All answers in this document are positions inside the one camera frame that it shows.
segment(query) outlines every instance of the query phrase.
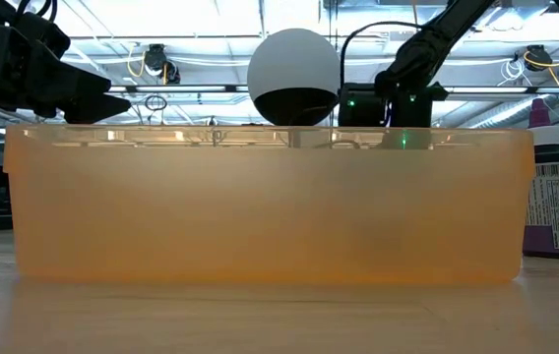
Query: wooden table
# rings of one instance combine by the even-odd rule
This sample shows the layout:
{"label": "wooden table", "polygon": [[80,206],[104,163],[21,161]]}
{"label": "wooden table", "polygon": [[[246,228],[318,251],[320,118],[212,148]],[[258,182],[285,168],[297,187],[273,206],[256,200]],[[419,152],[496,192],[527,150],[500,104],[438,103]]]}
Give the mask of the wooden table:
{"label": "wooden table", "polygon": [[497,287],[44,284],[0,232],[0,353],[559,353],[559,261]]}

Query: white spherical camera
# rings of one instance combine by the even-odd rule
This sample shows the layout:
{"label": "white spherical camera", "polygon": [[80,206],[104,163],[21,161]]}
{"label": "white spherical camera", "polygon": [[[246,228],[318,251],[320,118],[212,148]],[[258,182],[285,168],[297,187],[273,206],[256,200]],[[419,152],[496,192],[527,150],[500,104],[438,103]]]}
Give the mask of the white spherical camera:
{"label": "white spherical camera", "polygon": [[313,126],[339,99],[340,60],[335,48],[308,29],[285,29],[256,49],[247,74],[260,114],[279,126]]}

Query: barcode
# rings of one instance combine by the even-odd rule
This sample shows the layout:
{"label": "barcode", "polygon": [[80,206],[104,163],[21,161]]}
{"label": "barcode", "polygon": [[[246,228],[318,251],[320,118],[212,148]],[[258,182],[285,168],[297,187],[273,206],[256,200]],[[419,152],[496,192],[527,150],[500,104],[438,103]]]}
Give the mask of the barcode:
{"label": "barcode", "polygon": [[538,177],[559,177],[559,164],[535,166]]}

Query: plastic storage bin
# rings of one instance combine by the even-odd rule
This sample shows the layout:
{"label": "plastic storage bin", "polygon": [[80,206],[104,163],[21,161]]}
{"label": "plastic storage bin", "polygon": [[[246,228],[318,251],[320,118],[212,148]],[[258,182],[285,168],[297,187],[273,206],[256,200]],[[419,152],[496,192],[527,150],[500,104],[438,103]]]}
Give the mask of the plastic storage bin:
{"label": "plastic storage bin", "polygon": [[503,282],[520,269],[525,131],[12,126],[24,276]]}

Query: bottle label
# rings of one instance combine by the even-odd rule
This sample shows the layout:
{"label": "bottle label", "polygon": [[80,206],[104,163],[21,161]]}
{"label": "bottle label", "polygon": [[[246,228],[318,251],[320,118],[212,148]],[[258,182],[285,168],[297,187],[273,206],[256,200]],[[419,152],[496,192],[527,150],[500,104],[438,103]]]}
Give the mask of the bottle label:
{"label": "bottle label", "polygon": [[553,247],[559,250],[559,162],[535,166],[528,193],[527,226],[551,228]]}

